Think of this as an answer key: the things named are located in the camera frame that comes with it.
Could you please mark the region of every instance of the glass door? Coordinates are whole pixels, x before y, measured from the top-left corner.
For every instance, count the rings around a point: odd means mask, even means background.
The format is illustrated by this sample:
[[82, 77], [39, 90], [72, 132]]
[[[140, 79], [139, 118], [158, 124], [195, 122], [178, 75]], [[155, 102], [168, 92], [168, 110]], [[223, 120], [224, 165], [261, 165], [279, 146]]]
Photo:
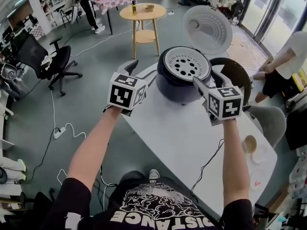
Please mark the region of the glass door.
[[264, 47], [272, 54], [277, 54], [300, 21], [307, 0], [282, 0], [269, 29], [261, 40]]
[[254, 36], [265, 17], [272, 0], [250, 0], [242, 25], [250, 36]]

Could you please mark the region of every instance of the rice cooker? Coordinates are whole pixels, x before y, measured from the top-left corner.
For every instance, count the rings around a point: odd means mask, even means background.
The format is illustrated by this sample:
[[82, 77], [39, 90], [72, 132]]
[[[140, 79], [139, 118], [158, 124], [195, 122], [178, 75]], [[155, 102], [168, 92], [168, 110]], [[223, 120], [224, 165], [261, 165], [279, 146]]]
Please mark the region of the rice cooker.
[[212, 66], [205, 55], [225, 52], [232, 41], [232, 29], [222, 13], [200, 5], [184, 14], [182, 31], [192, 47], [176, 46], [165, 50], [159, 58], [155, 80], [167, 99], [187, 104], [201, 97], [194, 87], [193, 77], [204, 84], [211, 78]]

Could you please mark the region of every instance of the bottle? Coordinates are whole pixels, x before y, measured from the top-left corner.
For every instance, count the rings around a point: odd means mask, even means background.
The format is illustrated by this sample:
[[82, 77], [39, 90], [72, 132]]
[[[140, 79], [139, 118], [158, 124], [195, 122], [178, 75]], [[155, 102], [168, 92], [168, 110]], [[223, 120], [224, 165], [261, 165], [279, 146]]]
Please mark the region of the bottle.
[[135, 5], [135, 1], [132, 1], [132, 13], [136, 14], [136, 5]]

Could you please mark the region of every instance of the white cable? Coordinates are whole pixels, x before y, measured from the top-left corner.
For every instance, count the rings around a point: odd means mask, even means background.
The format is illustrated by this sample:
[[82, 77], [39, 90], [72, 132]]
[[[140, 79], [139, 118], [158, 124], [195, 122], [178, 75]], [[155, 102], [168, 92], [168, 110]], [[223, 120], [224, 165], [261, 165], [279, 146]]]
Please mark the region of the white cable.
[[107, 189], [107, 186], [104, 188], [104, 199], [103, 199], [103, 203], [102, 203], [102, 210], [104, 211], [105, 210], [105, 194], [106, 194], [106, 189]]
[[57, 180], [58, 180], [58, 182], [62, 185], [62, 182], [59, 180], [59, 175], [61, 174], [61, 172], [64, 172], [64, 174], [67, 176], [67, 174], [65, 173], [65, 170], [63, 170], [63, 169], [60, 169], [60, 171], [59, 171], [59, 173], [58, 173], [58, 176], [57, 176]]
[[[167, 16], [167, 14], [165, 14], [165, 16], [163, 16], [163, 17], [158, 18], [157, 20], [162, 19], [162, 18], [164, 18], [164, 17], [166, 17], [166, 16]], [[95, 44], [94, 46], [92, 46], [92, 47], [90, 47], [90, 48], [87, 48], [87, 49], [81, 51], [79, 54], [77, 54], [77, 55], [75, 55], [75, 56], [71, 55], [71, 57], [76, 57], [76, 56], [80, 55], [81, 53], [83, 53], [83, 52], [85, 52], [85, 51], [87, 51], [87, 50], [90, 50], [90, 49], [96, 47], [97, 45], [99, 45], [99, 44], [101, 44], [101, 43], [103, 43], [103, 42], [109, 40], [109, 39], [112, 38], [112, 37], [120, 36], [120, 35], [123, 35], [123, 34], [125, 34], [125, 33], [132, 32], [132, 31], [133, 31], [133, 30], [129, 30], [129, 31], [126, 31], [126, 32], [124, 32], [124, 33], [117, 34], [117, 35], [115, 35], [115, 36], [108, 37], [107, 39], [105, 39], [105, 40], [99, 42], [98, 44]]]
[[51, 97], [52, 97], [52, 105], [53, 105], [53, 122], [54, 122], [54, 128], [53, 128], [53, 135], [55, 135], [55, 129], [56, 129], [56, 115], [55, 115], [55, 108], [54, 108], [54, 101], [53, 101], [53, 94], [51, 91]]
[[71, 123], [67, 123], [67, 124], [65, 125], [65, 128], [66, 128], [67, 125], [70, 125], [70, 126], [71, 126], [71, 128], [72, 128], [72, 135], [73, 135], [74, 138], [78, 137], [79, 135], [84, 134], [84, 139], [86, 139], [86, 134], [85, 134], [84, 132], [81, 132], [80, 134], [78, 134], [78, 135], [75, 136], [75, 131], [73, 130], [72, 124], [71, 124]]
[[[54, 101], [53, 101], [53, 94], [52, 94], [52, 91], [51, 91], [51, 97], [52, 97], [52, 106], [53, 106], [53, 122], [54, 122], [54, 129], [53, 129], [53, 134], [55, 134], [55, 132], [54, 132], [54, 130], [55, 130], [55, 128], [56, 128], [56, 115], [55, 115], [55, 108], [54, 108]], [[66, 125], [65, 125], [65, 129], [66, 129], [66, 126], [67, 125], [70, 125], [71, 126], [71, 128], [72, 128], [72, 134], [73, 134], [73, 137], [74, 138], [76, 138], [76, 137], [78, 137], [79, 135], [82, 135], [82, 134], [84, 134], [84, 138], [86, 138], [86, 134], [84, 133], [84, 132], [81, 132], [80, 134], [78, 134], [78, 135], [75, 135], [75, 131], [74, 131], [74, 129], [73, 129], [73, 126], [72, 126], [72, 124], [71, 123], [67, 123]]]
[[[52, 106], [53, 106], [53, 121], [54, 121], [54, 128], [56, 128], [56, 118], [55, 118], [55, 107], [54, 107], [54, 100], [53, 100], [53, 94], [52, 94], [52, 91], [51, 91], [51, 97], [52, 97]], [[76, 137], [78, 137], [78, 136], [80, 136], [80, 135], [84, 135], [84, 139], [86, 139], [86, 134], [85, 134], [85, 132], [81, 132], [80, 134], [78, 134], [78, 135], [75, 135], [75, 131], [74, 131], [74, 129], [73, 129], [73, 126], [72, 126], [72, 124], [71, 123], [67, 123], [66, 125], [65, 125], [65, 129], [66, 129], [66, 126], [67, 125], [70, 125], [71, 126], [71, 128], [72, 128], [72, 135], [73, 135], [73, 137], [74, 138], [76, 138]], [[67, 174], [65, 173], [65, 171], [63, 170], [63, 169], [60, 169], [60, 171], [59, 171], [59, 173], [58, 173], [58, 175], [57, 175], [57, 180], [58, 180], [58, 182], [62, 185], [62, 182], [59, 180], [59, 175], [61, 174], [61, 172], [64, 172], [64, 174], [67, 176]], [[109, 187], [109, 186], [114, 186], [114, 184], [115, 183], [106, 183], [105, 181], [104, 181], [104, 179], [102, 178], [102, 175], [101, 175], [101, 167], [100, 167], [100, 179], [101, 179], [101, 181], [102, 181], [102, 183], [104, 184], [104, 185], [106, 185], [106, 187], [104, 188], [104, 194], [103, 194], [103, 211], [105, 210], [105, 196], [106, 196], [106, 189]]]

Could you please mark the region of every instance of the black and white marker cube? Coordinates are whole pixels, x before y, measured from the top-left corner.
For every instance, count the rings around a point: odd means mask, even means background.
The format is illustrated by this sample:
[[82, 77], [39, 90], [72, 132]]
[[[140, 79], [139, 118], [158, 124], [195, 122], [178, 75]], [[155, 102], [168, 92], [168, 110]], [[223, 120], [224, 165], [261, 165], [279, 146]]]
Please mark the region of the black and white marker cube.
[[209, 89], [208, 111], [220, 120], [241, 116], [243, 94], [237, 86]]
[[147, 82], [115, 72], [111, 78], [108, 104], [132, 110], [144, 98]]

